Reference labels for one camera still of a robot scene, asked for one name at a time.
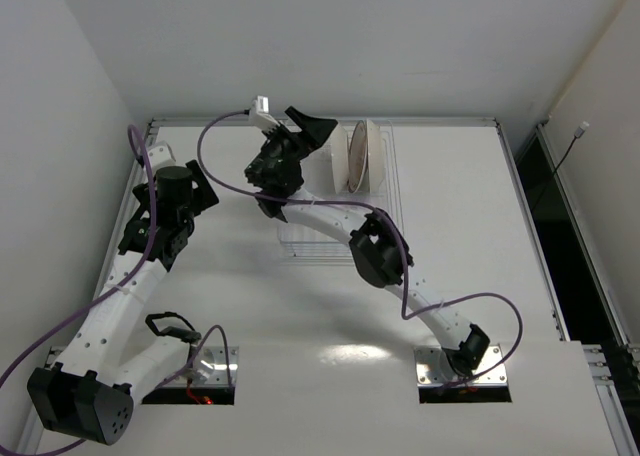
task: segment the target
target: cable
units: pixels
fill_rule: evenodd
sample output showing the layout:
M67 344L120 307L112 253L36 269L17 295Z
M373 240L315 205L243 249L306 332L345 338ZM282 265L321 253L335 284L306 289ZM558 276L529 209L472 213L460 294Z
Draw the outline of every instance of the cable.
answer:
M142 156L142 159L144 161L144 168L145 168L145 171L147 173L147 180L149 181L150 227L149 227L149 239L147 241L147 245L144 248L144 252L142 253L142 256L140 256L140 260L138 261L138 263L133 267L131 272L122 279L122 281L120 281L117 285L115 285L114 287L109 289L107 292L105 292L104 294L102 294L98 298L94 299L90 304L88 304L84 308L80 308L75 313L71 314L71 316L69 316L67 319L65 319L64 321L62 321L61 323L59 323L58 325L54 326L52 329L47 331L44 335L42 335L40 338L38 338L36 341L34 341L34 343L31 344L31 346L29 346L27 349L25 349L15 359L15 361L9 365L9 367L5 370L5 372L2 373L2 376L0 376L0 388L2 388L2 386L4 386L4 384L7 382L7 379L9 378L11 373L13 373L15 371L15 369L18 367L18 365L20 363L22 363L27 358L27 356L29 356L31 353L33 353L42 343L44 343L51 336L53 336L54 334L59 332L61 329L69 326L71 323L73 323L77 319L80 319L82 316L85 316L92 308L98 306L103 301L107 300L108 298L110 298L111 296L116 294L119 291L119 287L124 286L129 281L131 281L131 279L133 279L135 277L135 275L138 273L138 271L140 271L140 268L142 268L144 263L147 261L147 258L149 257L149 254L151 253L151 249L153 248L153 243L154 243L154 240L155 240L155 237L156 237L156 229L157 229L157 224L156 224L156 191L155 191L155 186L153 184L153 172L151 170L151 162L149 161L149 154L147 153L147 148L146 148L146 146L144 144L144 138L142 137L142 134L140 133L140 130L138 130L138 128L136 128L135 126L130 125L127 128L127 133L128 133L128 136L129 136L129 141L132 141L132 138L135 137L136 141L138 142L138 146L142 149L140 156ZM74 443L71 443L68 446L65 446L65 447L60 448L60 449L56 449L54 451L48 451L46 453L40 453L40 455L38 455L38 456L58 456L58 455L63 454L63 453L65 453L65 452L67 452L67 451L69 451L69 450L71 450L73 448L78 447L84 441L85 441L84 439L79 439L78 441L75 441ZM2 454L4 456L32 456L32 455L25 455L25 454L22 454L22 453L16 453L14 451L11 451L8 448L5 448L2 445L0 445L0 454Z
M225 334L224 329L222 329L222 326L220 326L219 324L214 324L204 334L204 336L200 340L200 343L198 343L198 346L196 346L195 351L193 351L193 354L187 360L187 363L183 367L181 367L179 370L177 370L175 373L173 373L171 376L168 376L162 382L160 382L160 384L158 384L158 386L156 386L156 389L161 388L161 387L169 384L171 381L176 379L178 376L180 376L187 369L190 369L193 366L193 362L198 357L198 353L200 353L200 351L202 351L202 347L204 346L204 343L207 342L207 339L209 338L209 336L211 336L211 333L213 333L216 329L218 331L220 331L220 336L222 336L222 344L224 346L224 359L225 359L225 361L227 363L227 383L229 385L229 388L232 388L233 387L233 381L231 380L231 367L230 367L230 364L229 364L229 361L230 361L230 359L229 359L229 343L227 342L227 335Z
M315 201L315 200L304 200L304 199L286 199L286 198L277 198L274 196L268 196L266 194L260 194L260 193L253 193L251 191L246 191L244 189L240 189L240 188L236 188L235 186L232 186L228 183L225 183L224 181L221 181L220 179L216 178L213 174L211 174L211 172L207 169L207 167L204 164L204 160L202 158L202 144L204 142L204 137L206 136L207 132L216 124L218 124L220 121L233 117L233 116L239 116L239 115L248 115L249 114L249 110L243 110L243 111L233 111L230 113L226 113L223 114L221 116L218 116L216 119L214 119L213 121L211 121L209 124L207 124L202 132L200 133L200 137L198 138L198 144L196 147L196 152L197 152L197 159L198 159L198 164L200 164L200 168L202 169L202 172L207 175L207 177L209 179L211 179L213 182L215 182L216 184L222 186L223 188L226 188L230 191L234 191L236 193L239 194L243 194L245 196L250 196L252 198L257 198L257 199L262 199L265 201L273 201L276 203L284 203L284 204L303 204L303 205L312 205L315 204L317 206L356 206L356 207L361 207L361 208L365 208L369 211L373 211L374 213L376 213L377 215L379 215L384 221L385 224L387 225L387 227L389 228L389 230L391 231L391 234L393 235L393 238L395 240L396 245L398 246L398 248L404 248L404 244L402 242L402 235L400 234L400 231L398 230L398 228L396 227L396 225L394 224L393 220L387 215L387 213L385 213L384 211L376 208L375 206L372 206L370 204L367 203L361 203L359 201L331 201L331 200L323 200L323 201ZM462 384L466 384L474 379L476 379L479 376L482 376L492 370L494 370L495 368L497 368L498 366L500 366L501 364L504 364L515 352L515 350L518 348L518 346L520 345L520 341L522 340L522 334L524 332L524 322L522 320L522 316L520 314L520 311L518 311L518 308L515 306L515 304L513 304L513 302L511 302L508 298L506 298L505 296L502 296L500 294L496 294L496 293L475 293L475 294L470 294L467 296L462 296L460 298L457 299L453 299L451 301L448 301L444 304L441 303L437 303L437 304L432 304L430 306L426 306L424 308L420 308L416 311L414 311L413 313L407 314L407 308L409 305L409 264L407 261L407 253L406 251L400 251L400 259L402 262L402 273L403 275L405 275L405 277L403 278L403 288L402 288L402 309L401 309L401 317L402 319L409 320L412 318L415 318L416 316L425 313L427 311L431 311L433 309L436 308L440 308L440 307L448 307L448 306L453 306L454 304L458 304L458 303L462 303L464 301L468 301L470 299L475 299L475 298L480 298L480 297L493 297L493 298L497 298L500 299L501 301L507 303L511 309L513 310L513 312L515 313L516 319L518 320L518 335L516 336L516 340L514 342L513 347L511 348L511 350L509 350L507 352L507 354L505 354L503 356L503 358L498 361L495 365L493 365L491 368L478 373L477 375L474 375L473 377L470 378L466 378L466 379L461 379L458 381L453 381L450 383L447 383L446 387L453 387L453 386L459 386Z
M200 402L200 399L195 394L193 394L193 392L191 391L191 383L192 383L192 380L191 379L187 379L187 396L189 398L193 399L196 403L202 404Z
M580 126L578 126L578 129L576 129L575 132L573 133L573 139L571 140L571 143L569 143L569 147L567 148L567 150L564 152L564 156L560 158L560 162L553 169L551 176L549 176L549 179L547 179L547 181L545 182L545 185L542 188L542 191L540 191L538 198L536 199L535 203L533 203L533 205L531 206L532 216L536 208L538 207L538 204L540 204L540 201L542 200L544 193L547 192L547 189L549 188L551 181L553 181L553 178L555 178L556 174L558 173L558 169L560 169L560 166L562 166L562 163L564 163L564 160L567 159L567 156L569 156L569 152L571 151L571 148L573 148L573 145L576 144L576 141L578 141L584 135L584 133L587 132L588 128L589 128L589 123L584 121Z

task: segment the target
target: power cord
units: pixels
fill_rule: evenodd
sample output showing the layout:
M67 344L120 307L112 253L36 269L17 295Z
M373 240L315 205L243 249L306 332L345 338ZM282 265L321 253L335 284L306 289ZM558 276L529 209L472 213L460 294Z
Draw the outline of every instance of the power cord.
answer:
M587 132L587 129L589 129L589 123L587 123L586 121L583 121L583 123L580 126L578 126L578 129L576 129L575 132L573 133L573 139L571 140L571 143L569 144L569 147L567 148L567 150L564 152L564 156L560 158L560 162L556 165L555 168L553 168L553 172L551 173L551 176L549 176L549 178L544 184L544 187L542 188L542 191L540 191L538 198L536 199L535 203L533 203L533 205L531 206L532 216L536 208L540 204L540 201L542 201L542 197L544 196L544 193L549 188L551 181L553 181L556 174L558 174L558 169L560 169L560 166L562 166L562 163L564 163L564 160L567 159L567 156L569 156L569 153L571 152L571 148L573 148L573 145L576 144L576 141L578 141L584 135L584 133Z

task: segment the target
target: cable tie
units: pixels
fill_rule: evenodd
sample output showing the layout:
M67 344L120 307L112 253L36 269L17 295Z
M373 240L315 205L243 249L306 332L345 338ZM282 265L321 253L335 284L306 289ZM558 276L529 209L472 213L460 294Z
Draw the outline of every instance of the cable tie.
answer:
M111 289L111 288L116 288L118 291L120 291L122 294L126 294L127 296L129 294L131 294L131 290L129 288L120 286L119 284L105 284L105 287Z
M440 310L444 307L444 298L440 300L440 305L433 310L434 313L440 312Z

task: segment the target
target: metal mounting plate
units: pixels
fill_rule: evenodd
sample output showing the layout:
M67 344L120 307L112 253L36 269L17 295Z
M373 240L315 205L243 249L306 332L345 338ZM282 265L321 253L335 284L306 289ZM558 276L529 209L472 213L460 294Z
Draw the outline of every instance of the metal mounting plate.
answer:
M64 351L66 346L52 346L49 349L45 368L50 368L58 355ZM238 374L238 347L229 347L229 369L231 370L231 382L236 384ZM227 380L227 363L224 357L224 347L205 346L193 363L193 371L185 372L165 388L184 388L187 385L187 378L193 379L193 388L225 388L229 386Z
M418 347L414 350L416 360L416 377L419 388L436 388L443 383L457 381L459 376L454 373L449 365L447 356L440 347ZM502 350L499 346L489 346L482 358L478 369L473 373L477 374L485 369L489 369L502 359ZM500 365L490 373L471 381L466 386L469 387L506 387L507 371L504 365Z

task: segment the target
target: white plate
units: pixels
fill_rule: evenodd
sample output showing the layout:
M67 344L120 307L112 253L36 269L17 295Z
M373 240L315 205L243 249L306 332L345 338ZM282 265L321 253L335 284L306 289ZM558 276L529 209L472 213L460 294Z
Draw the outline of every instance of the white plate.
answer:
M349 145L349 184L350 193L355 193L362 186L367 172L367 124L358 121L353 129L351 144Z

